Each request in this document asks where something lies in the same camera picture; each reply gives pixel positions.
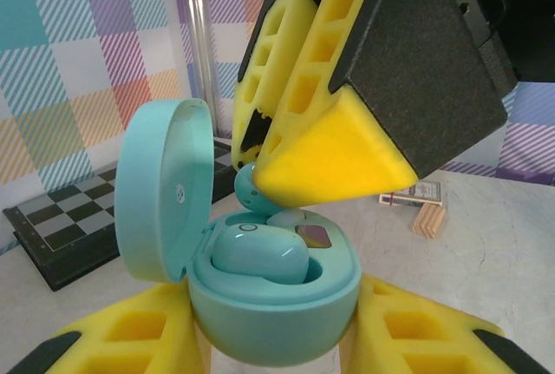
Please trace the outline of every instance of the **wireless earbud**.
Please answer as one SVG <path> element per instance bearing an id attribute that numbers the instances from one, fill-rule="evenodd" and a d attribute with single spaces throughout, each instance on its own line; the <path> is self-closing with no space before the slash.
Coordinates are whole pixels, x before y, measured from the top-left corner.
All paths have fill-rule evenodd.
<path id="1" fill-rule="evenodd" d="M 216 239 L 212 264 L 222 272 L 296 285 L 306 278 L 309 250 L 303 239 L 292 231 L 238 224 L 225 229 Z"/>
<path id="2" fill-rule="evenodd" d="M 235 176 L 235 195 L 243 207 L 256 213 L 273 215 L 284 209 L 261 194 L 252 182 L 255 163 L 243 166 Z"/>
<path id="3" fill-rule="evenodd" d="M 285 209 L 272 215 L 266 220 L 269 226 L 279 226 L 280 228 L 291 228 L 300 224 L 306 219 L 302 209 Z"/>

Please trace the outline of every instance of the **metal pole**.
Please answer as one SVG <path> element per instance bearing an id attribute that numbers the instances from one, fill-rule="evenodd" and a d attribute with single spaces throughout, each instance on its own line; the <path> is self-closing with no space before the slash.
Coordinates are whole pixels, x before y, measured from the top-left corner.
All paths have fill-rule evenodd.
<path id="1" fill-rule="evenodd" d="M 214 135 L 219 135 L 219 112 L 216 102 L 219 95 L 219 85 L 212 57 L 208 0 L 186 0 L 186 2 L 195 82 L 199 95 L 210 108 L 212 131 Z"/>

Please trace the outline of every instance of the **small box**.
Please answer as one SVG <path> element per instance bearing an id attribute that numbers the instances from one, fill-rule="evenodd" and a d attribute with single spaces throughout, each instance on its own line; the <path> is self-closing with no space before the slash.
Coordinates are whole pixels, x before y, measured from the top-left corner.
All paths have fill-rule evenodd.
<path id="1" fill-rule="evenodd" d="M 390 206 L 422 207 L 430 203 L 442 207 L 443 193 L 439 181 L 421 180 L 407 189 L 380 194 L 378 201 Z"/>

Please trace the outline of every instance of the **yellow foam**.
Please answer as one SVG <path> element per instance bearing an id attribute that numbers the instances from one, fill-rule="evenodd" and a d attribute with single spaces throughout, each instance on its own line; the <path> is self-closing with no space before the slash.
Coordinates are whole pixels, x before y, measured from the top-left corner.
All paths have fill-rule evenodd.
<path id="1" fill-rule="evenodd" d="M 328 83 L 363 0 L 322 0 L 253 179 L 285 207 L 409 187 L 416 173 L 355 90 Z"/>
<path id="2" fill-rule="evenodd" d="M 266 14 L 245 76 L 235 88 L 232 140 L 235 168 L 240 162 L 256 160 L 260 145 L 241 151 L 252 114 L 258 111 L 263 117 L 275 115 L 316 9 L 312 0 L 276 0 Z"/>
<path id="3" fill-rule="evenodd" d="M 211 348 L 198 341 L 186 283 L 157 285 L 66 326 L 82 336 L 49 374 L 208 374 Z"/>
<path id="4" fill-rule="evenodd" d="M 339 345 L 342 374 L 509 374 L 473 334 L 495 325 L 362 277 L 354 324 Z"/>

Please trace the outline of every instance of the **white table surface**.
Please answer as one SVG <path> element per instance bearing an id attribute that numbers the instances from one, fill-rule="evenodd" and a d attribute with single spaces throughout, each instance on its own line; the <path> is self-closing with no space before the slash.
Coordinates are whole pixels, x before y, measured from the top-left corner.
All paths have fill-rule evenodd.
<path id="1" fill-rule="evenodd" d="M 555 188 L 437 172 L 448 222 L 437 239 L 408 228 L 417 211 L 364 198 L 312 207 L 350 236 L 365 272 L 499 325 L 555 371 Z M 234 196 L 212 217 L 239 208 Z M 60 327 L 142 292 L 116 259 L 52 292 L 19 246 L 0 257 L 0 373 Z M 338 373 L 336 350 L 285 370 L 250 367 L 214 352 L 212 373 Z"/>

